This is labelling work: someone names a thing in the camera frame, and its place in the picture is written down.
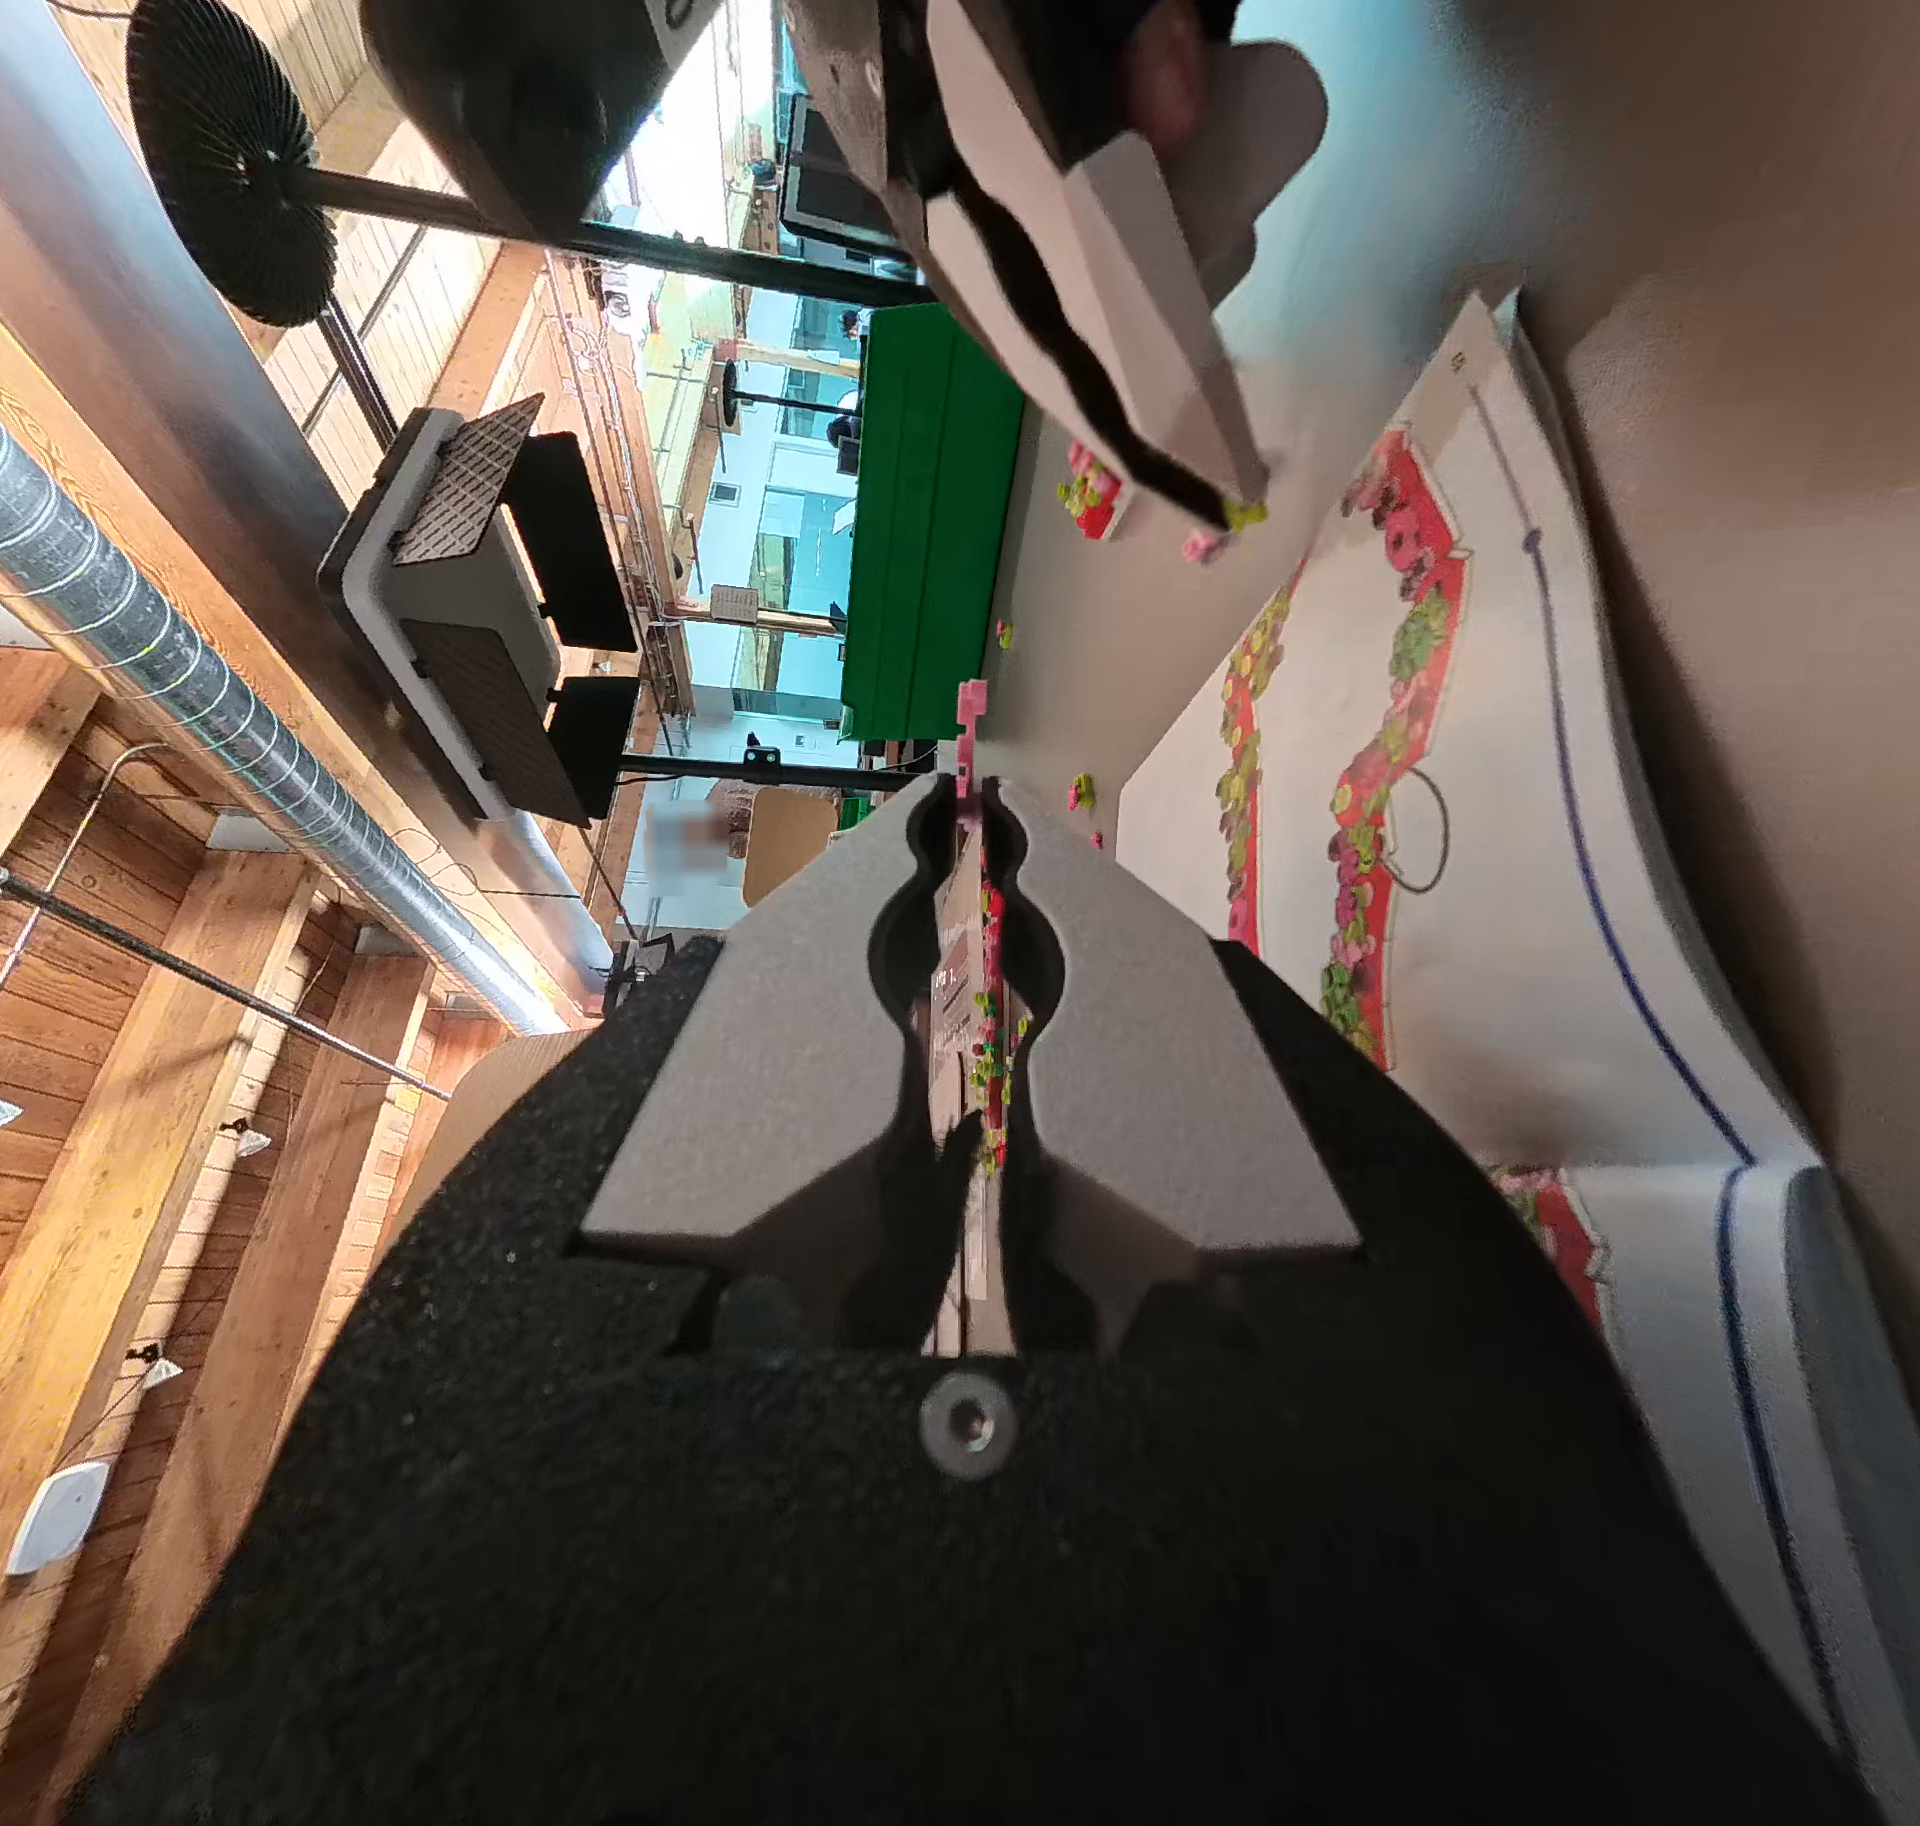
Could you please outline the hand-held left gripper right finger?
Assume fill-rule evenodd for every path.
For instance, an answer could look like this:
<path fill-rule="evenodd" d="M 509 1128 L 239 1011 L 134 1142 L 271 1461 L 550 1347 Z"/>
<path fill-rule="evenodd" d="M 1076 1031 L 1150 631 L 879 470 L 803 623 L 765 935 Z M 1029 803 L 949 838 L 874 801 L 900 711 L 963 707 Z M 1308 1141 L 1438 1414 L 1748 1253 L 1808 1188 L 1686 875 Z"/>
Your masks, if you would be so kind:
<path fill-rule="evenodd" d="M 1115 1354 L 1143 1304 L 1358 1257 L 1358 1222 L 1213 943 L 1023 786 L 982 793 L 1033 1008 L 1001 1200 L 1012 1350 Z"/>

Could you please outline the thin black rod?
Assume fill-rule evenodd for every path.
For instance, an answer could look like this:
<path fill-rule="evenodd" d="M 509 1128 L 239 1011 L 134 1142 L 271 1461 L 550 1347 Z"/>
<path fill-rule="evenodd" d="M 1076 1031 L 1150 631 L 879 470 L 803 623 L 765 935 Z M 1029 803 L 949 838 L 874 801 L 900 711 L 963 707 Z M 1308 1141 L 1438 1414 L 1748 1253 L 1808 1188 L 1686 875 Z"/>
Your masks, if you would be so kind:
<path fill-rule="evenodd" d="M 106 948 L 116 948 L 122 954 L 132 954 L 132 957 L 145 960 L 146 966 L 166 971 L 166 975 L 172 975 L 172 977 L 180 977 L 180 979 L 187 979 L 187 982 L 193 982 L 193 985 L 197 985 L 204 994 L 211 994 L 211 996 L 220 996 L 220 998 L 226 998 L 226 1004 L 233 1004 L 233 1006 L 239 1006 L 239 1008 L 246 1008 L 246 1011 L 254 1011 L 254 1015 L 260 1015 L 265 1022 L 282 1026 L 288 1033 L 307 1038 L 316 1046 L 326 1046 L 326 1051 L 331 1051 L 339 1058 L 350 1058 L 358 1066 L 377 1069 L 377 1073 L 383 1073 L 395 1085 L 416 1089 L 420 1094 L 427 1094 L 427 1098 L 438 1098 L 438 1102 L 451 1102 L 454 1098 L 441 1085 L 427 1082 L 423 1073 L 411 1073 L 411 1069 L 398 1066 L 395 1060 L 377 1058 L 373 1051 L 369 1051 L 369 1046 L 360 1046 L 360 1043 L 356 1043 L 350 1038 L 339 1038 L 335 1031 L 328 1031 L 328 1028 L 323 1028 L 316 1022 L 301 1019 L 301 1011 L 295 1011 L 295 1008 L 286 1008 L 286 1006 L 279 1006 L 271 998 L 260 998 L 249 991 L 244 991 L 239 982 L 224 979 L 224 977 L 216 977 L 216 975 L 211 975 L 211 971 L 204 971 L 204 966 L 197 966 L 197 964 L 193 964 L 193 960 L 187 960 L 187 957 L 180 957 L 180 954 L 172 954 L 166 948 L 157 948 L 157 945 L 137 939 L 134 931 L 128 931 L 128 929 L 122 929 L 122 927 L 116 927 L 109 919 L 99 919 L 99 917 L 85 913 L 84 907 L 75 907 L 72 899 L 61 899 L 61 895 L 56 895 L 52 888 L 44 888 L 37 881 L 28 881 L 28 878 L 22 878 L 22 875 L 16 875 L 10 868 L 2 868 L 2 899 L 22 905 L 37 919 L 56 919 L 57 927 L 84 931 L 93 943 L 102 943 Z"/>

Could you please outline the black computer monitor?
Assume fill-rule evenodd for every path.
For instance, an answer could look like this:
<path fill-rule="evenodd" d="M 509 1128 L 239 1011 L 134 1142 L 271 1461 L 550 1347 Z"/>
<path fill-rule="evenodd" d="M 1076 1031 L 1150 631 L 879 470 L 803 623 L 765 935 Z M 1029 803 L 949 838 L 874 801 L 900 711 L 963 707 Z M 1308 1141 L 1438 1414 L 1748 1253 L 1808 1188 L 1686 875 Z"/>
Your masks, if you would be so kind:
<path fill-rule="evenodd" d="M 828 245 L 850 262 L 915 271 L 888 212 L 853 177 L 823 115 L 803 89 L 787 103 L 779 160 L 779 230 L 807 248 Z"/>

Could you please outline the black flat panel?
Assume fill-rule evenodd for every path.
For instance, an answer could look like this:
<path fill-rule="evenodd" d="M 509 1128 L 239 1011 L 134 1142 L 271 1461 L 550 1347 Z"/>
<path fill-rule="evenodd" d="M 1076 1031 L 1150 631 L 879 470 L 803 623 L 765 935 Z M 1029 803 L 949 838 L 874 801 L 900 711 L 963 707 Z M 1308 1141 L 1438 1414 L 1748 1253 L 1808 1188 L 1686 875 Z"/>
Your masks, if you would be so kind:
<path fill-rule="evenodd" d="M 633 612 L 572 430 L 527 438 L 501 488 L 541 612 L 565 649 L 637 653 Z"/>
<path fill-rule="evenodd" d="M 545 737 L 562 786 L 543 816 L 592 826 L 611 814 L 639 695 L 639 678 L 569 678 L 550 695 Z"/>

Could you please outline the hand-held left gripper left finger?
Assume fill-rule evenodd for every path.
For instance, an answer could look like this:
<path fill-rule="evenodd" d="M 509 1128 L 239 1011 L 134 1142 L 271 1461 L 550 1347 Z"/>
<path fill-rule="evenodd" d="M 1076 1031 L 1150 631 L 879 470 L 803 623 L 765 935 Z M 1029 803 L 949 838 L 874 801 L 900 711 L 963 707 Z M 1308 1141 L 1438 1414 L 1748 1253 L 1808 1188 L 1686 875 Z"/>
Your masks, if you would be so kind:
<path fill-rule="evenodd" d="M 927 1350 L 978 1167 L 915 1028 L 952 851 L 954 783 L 919 780 L 724 931 L 586 1253 L 770 1280 L 813 1347 Z"/>

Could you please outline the thick black pole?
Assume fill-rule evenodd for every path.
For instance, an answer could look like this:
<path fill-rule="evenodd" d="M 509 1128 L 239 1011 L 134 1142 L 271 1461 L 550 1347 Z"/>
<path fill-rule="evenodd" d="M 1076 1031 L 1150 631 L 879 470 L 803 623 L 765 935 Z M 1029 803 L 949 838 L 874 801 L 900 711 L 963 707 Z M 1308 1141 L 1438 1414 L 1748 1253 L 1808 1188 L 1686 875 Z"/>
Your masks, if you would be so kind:
<path fill-rule="evenodd" d="M 716 248 L 670 234 L 639 234 L 592 221 L 574 221 L 560 230 L 501 222 L 463 195 L 373 181 L 319 166 L 282 166 L 275 179 L 291 202 L 313 209 L 369 214 L 424 230 L 469 234 L 480 241 L 525 242 L 617 266 L 644 266 L 662 274 L 706 279 L 732 286 L 765 286 L 789 298 L 818 298 L 868 310 L 936 299 L 936 293 L 919 281 L 896 281 L 873 271 L 757 254 L 749 248 Z"/>

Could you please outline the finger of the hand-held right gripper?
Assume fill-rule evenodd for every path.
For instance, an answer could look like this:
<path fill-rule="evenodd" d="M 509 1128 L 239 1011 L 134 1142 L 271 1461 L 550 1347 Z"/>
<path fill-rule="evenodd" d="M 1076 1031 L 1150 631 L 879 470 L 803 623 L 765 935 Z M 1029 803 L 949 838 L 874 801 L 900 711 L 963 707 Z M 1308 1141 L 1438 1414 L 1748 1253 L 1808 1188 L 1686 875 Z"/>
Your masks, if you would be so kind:
<path fill-rule="evenodd" d="M 1177 506 L 1194 526 L 1221 523 L 1221 492 L 1133 430 L 1094 344 L 1069 326 L 1060 291 L 1023 222 L 992 195 L 927 202 L 927 268 L 970 317 L 1008 370 L 1085 440 L 1100 459 Z"/>
<path fill-rule="evenodd" d="M 1143 440 L 1221 501 L 1264 498 L 1267 467 L 1148 142 L 1118 128 L 1063 166 L 966 0 L 927 0 L 927 51 L 954 153 L 938 195 L 992 195 L 1023 222 Z"/>

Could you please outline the black ribbed round disc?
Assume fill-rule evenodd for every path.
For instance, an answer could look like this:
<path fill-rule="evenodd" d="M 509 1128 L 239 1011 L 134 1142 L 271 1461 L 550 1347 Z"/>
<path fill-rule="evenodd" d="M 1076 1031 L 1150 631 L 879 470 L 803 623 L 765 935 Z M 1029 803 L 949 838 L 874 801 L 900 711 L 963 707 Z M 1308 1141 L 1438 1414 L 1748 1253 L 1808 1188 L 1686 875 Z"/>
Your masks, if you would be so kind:
<path fill-rule="evenodd" d="M 301 329 L 335 291 L 335 230 L 304 192 L 316 135 L 260 34 L 220 0 L 137 0 L 126 39 L 137 149 L 204 281 Z"/>

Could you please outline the person's right hand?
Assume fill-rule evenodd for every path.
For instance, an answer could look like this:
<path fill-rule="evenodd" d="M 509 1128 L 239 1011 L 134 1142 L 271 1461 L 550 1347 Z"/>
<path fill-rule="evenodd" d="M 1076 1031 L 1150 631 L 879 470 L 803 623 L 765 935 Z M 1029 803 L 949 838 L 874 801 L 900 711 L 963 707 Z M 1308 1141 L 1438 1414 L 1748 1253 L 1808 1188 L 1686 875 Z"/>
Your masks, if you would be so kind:
<path fill-rule="evenodd" d="M 1122 119 L 1160 160 L 1189 146 L 1209 111 L 1213 39 L 1197 0 L 1158 0 L 1118 51 Z"/>

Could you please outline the wooden chair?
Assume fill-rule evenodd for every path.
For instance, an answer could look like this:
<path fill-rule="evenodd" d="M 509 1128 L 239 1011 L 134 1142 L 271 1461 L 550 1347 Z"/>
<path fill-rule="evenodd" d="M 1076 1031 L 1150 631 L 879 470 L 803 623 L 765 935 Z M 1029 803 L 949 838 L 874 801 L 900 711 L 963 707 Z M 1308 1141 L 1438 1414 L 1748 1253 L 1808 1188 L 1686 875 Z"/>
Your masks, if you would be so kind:
<path fill-rule="evenodd" d="M 805 873 L 840 830 L 840 796 L 828 788 L 765 786 L 753 793 L 742 896 L 757 907 Z"/>

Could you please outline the white wireless access point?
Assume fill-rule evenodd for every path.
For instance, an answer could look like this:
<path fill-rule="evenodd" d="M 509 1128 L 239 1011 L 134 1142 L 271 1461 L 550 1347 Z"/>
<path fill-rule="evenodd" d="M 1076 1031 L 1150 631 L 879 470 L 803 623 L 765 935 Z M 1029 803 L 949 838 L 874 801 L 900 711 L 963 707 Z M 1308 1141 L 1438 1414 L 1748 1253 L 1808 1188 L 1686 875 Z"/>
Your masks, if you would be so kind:
<path fill-rule="evenodd" d="M 31 1577 L 84 1547 L 106 1499 L 112 1458 L 72 1461 L 47 1476 L 16 1527 L 2 1577 Z"/>

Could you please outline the pink lego assembly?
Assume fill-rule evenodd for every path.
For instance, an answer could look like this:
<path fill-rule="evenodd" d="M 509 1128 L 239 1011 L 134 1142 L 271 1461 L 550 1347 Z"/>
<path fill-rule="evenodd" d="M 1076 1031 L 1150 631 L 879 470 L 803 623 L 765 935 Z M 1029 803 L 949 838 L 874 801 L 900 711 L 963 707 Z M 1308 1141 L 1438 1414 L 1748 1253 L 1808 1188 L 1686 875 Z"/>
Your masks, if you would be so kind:
<path fill-rule="evenodd" d="M 978 726 L 987 710 L 992 684 L 985 678 L 966 679 L 954 699 L 954 866 L 943 895 L 943 924 L 978 945 L 992 966 L 998 957 L 1001 895 L 992 881 L 978 769 Z"/>

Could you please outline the black pole with clamp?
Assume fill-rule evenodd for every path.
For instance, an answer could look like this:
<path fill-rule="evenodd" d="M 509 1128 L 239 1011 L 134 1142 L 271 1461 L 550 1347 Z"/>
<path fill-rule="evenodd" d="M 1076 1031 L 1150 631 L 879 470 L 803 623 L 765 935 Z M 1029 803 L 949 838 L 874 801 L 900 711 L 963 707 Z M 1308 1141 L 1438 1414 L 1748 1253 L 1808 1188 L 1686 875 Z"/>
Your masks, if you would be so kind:
<path fill-rule="evenodd" d="M 751 744 L 742 757 L 676 757 L 676 753 L 622 753 L 617 761 L 617 783 L 681 783 L 681 780 L 706 780 L 706 783 L 746 783 L 753 788 L 822 788 L 822 793 L 853 793 L 853 796 L 890 796 L 904 793 L 925 777 L 938 769 L 938 746 L 925 757 L 910 757 L 890 767 L 832 767 L 832 762 L 805 762 L 783 757 L 779 746 Z"/>

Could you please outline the silver ventilation duct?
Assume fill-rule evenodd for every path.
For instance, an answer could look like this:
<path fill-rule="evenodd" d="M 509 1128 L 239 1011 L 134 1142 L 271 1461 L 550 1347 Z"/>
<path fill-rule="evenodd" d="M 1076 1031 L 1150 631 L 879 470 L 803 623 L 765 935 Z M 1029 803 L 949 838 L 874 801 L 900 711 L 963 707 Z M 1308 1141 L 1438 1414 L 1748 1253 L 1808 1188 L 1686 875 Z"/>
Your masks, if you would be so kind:
<path fill-rule="evenodd" d="M 2 430 L 2 606 L 132 707 L 157 711 L 254 810 L 389 931 L 522 1033 L 562 1028 L 522 975 L 279 719 L 265 695 Z"/>

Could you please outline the green plastic bin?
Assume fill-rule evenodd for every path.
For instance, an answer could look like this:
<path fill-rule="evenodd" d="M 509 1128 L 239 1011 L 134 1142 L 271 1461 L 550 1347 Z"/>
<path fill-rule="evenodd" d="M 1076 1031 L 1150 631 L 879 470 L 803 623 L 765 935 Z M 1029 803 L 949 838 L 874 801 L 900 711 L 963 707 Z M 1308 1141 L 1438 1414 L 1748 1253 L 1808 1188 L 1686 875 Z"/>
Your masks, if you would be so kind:
<path fill-rule="evenodd" d="M 1026 398 L 938 302 L 868 326 L 844 733 L 952 737 L 982 674 Z"/>

